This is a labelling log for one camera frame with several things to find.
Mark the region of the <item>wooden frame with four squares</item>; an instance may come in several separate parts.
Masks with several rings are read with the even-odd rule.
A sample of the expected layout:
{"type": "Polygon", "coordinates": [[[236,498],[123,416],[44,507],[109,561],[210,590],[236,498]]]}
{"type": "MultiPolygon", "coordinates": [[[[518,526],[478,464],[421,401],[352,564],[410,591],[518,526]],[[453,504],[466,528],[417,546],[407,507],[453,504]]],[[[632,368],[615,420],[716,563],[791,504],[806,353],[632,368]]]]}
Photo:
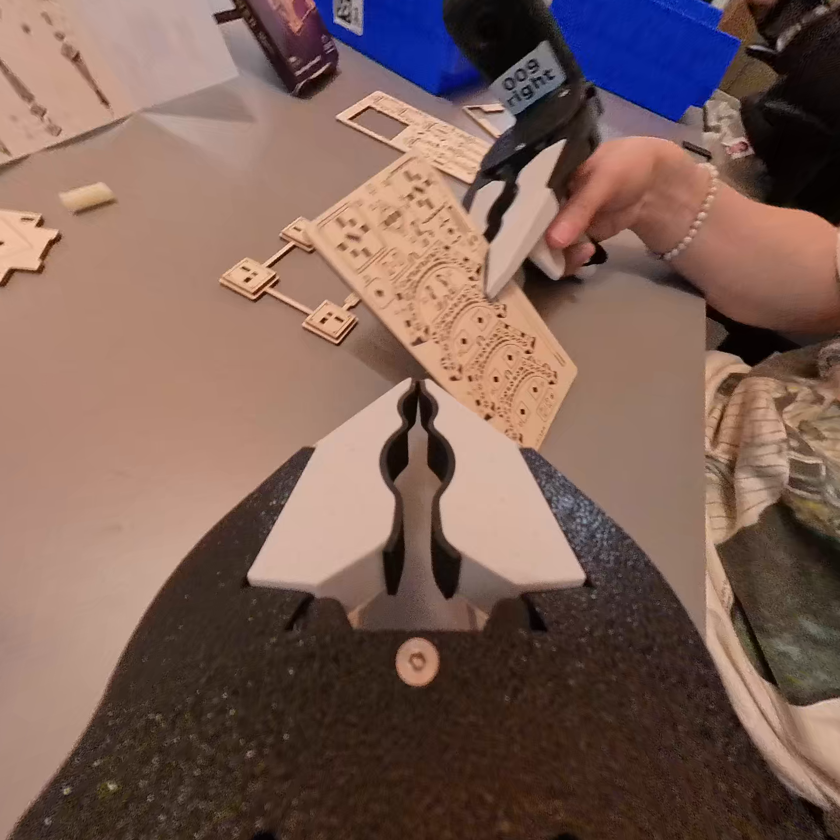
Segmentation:
{"type": "Polygon", "coordinates": [[[358,323],[354,308],[361,301],[356,294],[349,294],[341,304],[325,300],[317,307],[310,308],[280,291],[279,263],[296,250],[308,255],[315,252],[309,236],[309,225],[308,219],[297,217],[280,231],[282,245],[277,252],[265,260],[249,257],[241,259],[227,269],[218,282],[249,301],[268,297],[283,303],[305,316],[301,325],[305,330],[331,345],[341,345],[358,323]]]}

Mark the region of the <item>emptied wooden puzzle sheet frame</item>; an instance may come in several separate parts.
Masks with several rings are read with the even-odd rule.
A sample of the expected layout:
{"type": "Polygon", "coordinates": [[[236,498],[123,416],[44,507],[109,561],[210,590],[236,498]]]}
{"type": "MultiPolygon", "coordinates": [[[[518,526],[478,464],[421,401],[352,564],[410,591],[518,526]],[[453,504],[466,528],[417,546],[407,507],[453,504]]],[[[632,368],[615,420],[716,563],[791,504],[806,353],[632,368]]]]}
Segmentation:
{"type": "Polygon", "coordinates": [[[383,91],[373,91],[336,115],[344,126],[405,154],[419,154],[440,172],[470,185],[490,150],[490,143],[448,122],[419,110],[383,91]],[[368,129],[361,114],[374,112],[397,122],[401,129],[392,138],[368,129]]]}

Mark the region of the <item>small wooden frame offcut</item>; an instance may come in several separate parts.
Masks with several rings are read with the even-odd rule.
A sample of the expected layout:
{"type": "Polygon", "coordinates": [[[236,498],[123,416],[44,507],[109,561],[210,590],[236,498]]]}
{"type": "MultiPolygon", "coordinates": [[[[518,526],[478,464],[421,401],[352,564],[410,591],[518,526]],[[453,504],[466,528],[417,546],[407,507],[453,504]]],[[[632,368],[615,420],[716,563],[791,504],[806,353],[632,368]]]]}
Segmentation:
{"type": "Polygon", "coordinates": [[[493,140],[499,139],[514,124],[509,111],[497,102],[465,105],[462,111],[493,140]]]}

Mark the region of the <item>person's right hand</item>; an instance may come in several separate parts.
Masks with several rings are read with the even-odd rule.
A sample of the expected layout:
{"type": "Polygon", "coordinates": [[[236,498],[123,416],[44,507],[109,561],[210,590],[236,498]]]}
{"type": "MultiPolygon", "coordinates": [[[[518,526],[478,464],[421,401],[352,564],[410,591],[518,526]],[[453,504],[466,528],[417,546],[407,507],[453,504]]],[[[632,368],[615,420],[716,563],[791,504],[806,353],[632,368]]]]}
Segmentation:
{"type": "Polygon", "coordinates": [[[586,266],[596,243],[625,230],[670,261],[699,233],[718,184],[712,166],[694,162],[675,143],[607,141],[572,175],[546,244],[563,255],[562,277],[586,266]]]}

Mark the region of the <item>laser-cut wooden puzzle sheet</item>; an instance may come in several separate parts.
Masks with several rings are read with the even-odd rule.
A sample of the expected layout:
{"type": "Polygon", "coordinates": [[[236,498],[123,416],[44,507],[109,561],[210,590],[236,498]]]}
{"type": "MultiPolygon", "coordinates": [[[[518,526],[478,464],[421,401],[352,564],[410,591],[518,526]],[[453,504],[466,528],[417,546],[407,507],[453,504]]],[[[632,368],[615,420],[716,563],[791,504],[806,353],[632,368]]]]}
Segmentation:
{"type": "Polygon", "coordinates": [[[518,285],[487,297],[489,246],[441,172],[405,154],[306,229],[439,386],[519,446],[541,447],[576,366],[518,285]]]}

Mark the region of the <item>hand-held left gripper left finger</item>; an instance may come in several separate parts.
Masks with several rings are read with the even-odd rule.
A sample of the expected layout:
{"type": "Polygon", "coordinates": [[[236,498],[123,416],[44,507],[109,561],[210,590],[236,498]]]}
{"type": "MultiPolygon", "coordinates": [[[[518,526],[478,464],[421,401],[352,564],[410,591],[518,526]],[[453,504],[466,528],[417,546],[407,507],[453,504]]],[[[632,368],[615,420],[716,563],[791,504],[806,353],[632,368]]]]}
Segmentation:
{"type": "Polygon", "coordinates": [[[418,383],[407,379],[315,445],[247,572],[254,587],[305,592],[346,613],[398,593],[405,564],[403,498],[418,383]]]}

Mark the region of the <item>person's patterned shirt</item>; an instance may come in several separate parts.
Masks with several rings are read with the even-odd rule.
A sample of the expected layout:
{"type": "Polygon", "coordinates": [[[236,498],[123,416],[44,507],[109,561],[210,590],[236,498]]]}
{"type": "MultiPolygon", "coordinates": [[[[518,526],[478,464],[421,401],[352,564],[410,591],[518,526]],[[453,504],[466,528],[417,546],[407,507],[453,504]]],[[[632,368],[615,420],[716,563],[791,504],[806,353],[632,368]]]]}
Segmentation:
{"type": "Polygon", "coordinates": [[[705,371],[707,646],[741,724],[838,837],[839,341],[705,371]]]}

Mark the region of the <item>black bag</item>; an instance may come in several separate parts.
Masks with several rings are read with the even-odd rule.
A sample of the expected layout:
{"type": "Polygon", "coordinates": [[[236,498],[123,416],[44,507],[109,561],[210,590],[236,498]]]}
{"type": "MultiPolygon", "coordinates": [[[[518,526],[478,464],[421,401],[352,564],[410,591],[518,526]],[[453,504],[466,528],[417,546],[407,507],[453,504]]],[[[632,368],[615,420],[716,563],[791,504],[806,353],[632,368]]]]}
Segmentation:
{"type": "Polygon", "coordinates": [[[766,176],[767,203],[839,222],[838,2],[747,2],[760,43],[748,48],[775,73],[741,99],[741,121],[766,176]]]}

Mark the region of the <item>purple puzzle box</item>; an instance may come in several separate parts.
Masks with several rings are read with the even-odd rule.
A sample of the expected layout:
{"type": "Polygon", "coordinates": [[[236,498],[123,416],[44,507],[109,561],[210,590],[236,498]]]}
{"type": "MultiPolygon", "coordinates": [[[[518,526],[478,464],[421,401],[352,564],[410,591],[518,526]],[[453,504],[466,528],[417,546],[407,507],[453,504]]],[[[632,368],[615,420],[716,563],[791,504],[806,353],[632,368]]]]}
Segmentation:
{"type": "Polygon", "coordinates": [[[227,2],[213,19],[243,21],[294,98],[312,95],[338,72],[338,48],[313,1],[227,2]]]}

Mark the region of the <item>paper instruction sheet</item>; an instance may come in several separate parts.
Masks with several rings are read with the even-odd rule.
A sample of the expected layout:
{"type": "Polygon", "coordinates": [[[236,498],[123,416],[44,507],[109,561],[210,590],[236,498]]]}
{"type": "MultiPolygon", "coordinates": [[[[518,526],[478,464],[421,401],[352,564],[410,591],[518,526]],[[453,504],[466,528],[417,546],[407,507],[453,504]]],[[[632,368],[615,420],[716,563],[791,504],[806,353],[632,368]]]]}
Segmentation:
{"type": "Polygon", "coordinates": [[[237,74],[208,2],[2,1],[1,163],[237,74]]]}

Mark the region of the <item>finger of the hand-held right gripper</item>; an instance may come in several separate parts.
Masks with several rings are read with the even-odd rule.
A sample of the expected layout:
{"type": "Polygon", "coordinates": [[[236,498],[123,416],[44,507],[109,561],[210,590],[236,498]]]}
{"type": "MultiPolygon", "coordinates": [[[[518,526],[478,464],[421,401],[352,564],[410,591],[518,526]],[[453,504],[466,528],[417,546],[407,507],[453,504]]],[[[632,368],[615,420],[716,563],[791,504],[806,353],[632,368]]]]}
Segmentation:
{"type": "Polygon", "coordinates": [[[495,177],[480,173],[468,189],[464,207],[485,239],[509,239],[520,212],[520,173],[504,166],[495,177]]]}
{"type": "Polygon", "coordinates": [[[501,216],[490,241],[486,267],[486,296],[495,298],[544,235],[560,210],[550,179],[567,140],[557,140],[536,154],[514,182],[516,195],[501,216]]]}

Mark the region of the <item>person's right forearm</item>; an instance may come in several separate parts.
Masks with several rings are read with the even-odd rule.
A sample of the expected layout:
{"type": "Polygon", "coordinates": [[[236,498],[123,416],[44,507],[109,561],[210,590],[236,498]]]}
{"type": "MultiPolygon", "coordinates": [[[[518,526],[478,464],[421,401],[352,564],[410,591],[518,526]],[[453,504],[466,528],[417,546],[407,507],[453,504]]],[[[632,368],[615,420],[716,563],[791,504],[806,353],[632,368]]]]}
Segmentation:
{"type": "Polygon", "coordinates": [[[838,229],[718,180],[699,233],[664,261],[732,320],[782,333],[837,333],[838,229]]]}

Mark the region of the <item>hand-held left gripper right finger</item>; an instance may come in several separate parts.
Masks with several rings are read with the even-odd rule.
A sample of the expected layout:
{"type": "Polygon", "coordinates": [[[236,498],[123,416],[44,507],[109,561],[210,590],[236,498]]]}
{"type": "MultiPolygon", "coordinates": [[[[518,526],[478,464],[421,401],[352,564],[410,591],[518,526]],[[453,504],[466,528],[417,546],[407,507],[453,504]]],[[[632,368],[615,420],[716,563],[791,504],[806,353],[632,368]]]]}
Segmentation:
{"type": "Polygon", "coordinates": [[[501,601],[580,587],[586,575],[526,451],[429,380],[417,387],[439,486],[430,555],[437,588],[489,615],[501,601]]]}

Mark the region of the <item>blue plastic bin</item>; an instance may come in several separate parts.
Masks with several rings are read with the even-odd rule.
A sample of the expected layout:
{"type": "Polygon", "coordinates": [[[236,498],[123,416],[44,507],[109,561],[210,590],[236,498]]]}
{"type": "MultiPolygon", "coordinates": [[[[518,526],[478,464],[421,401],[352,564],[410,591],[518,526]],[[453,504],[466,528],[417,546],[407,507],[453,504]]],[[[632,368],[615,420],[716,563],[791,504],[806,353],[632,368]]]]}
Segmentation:
{"type": "MultiPolygon", "coordinates": [[[[439,1],[317,1],[336,39],[435,95],[480,80],[449,36],[439,1]]],[[[550,11],[587,79],[672,121],[719,87],[740,40],[698,1],[556,1],[550,11]]]]}

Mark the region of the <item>pale wax block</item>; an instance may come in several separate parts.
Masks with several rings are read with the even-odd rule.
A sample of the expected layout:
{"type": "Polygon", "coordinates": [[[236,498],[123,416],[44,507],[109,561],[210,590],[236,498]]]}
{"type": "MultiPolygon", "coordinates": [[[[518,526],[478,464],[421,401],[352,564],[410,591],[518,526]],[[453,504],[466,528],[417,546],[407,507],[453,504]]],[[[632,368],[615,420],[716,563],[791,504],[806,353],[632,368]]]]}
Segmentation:
{"type": "Polygon", "coordinates": [[[105,182],[95,182],[59,192],[60,204],[74,215],[84,214],[117,202],[117,196],[105,182]]]}

